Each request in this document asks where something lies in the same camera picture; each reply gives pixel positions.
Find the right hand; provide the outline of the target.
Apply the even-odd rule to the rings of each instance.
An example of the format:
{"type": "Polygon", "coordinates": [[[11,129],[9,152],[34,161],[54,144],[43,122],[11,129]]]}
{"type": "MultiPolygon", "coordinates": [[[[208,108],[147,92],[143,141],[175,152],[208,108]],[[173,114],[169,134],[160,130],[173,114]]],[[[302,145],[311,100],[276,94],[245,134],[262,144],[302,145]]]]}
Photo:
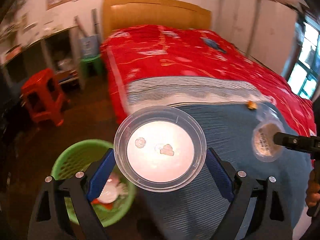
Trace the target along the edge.
{"type": "Polygon", "coordinates": [[[306,190],[306,198],[305,202],[308,207],[314,207],[320,200],[320,185],[315,180],[315,171],[312,170],[310,172],[309,180],[308,180],[308,188],[306,190]]]}

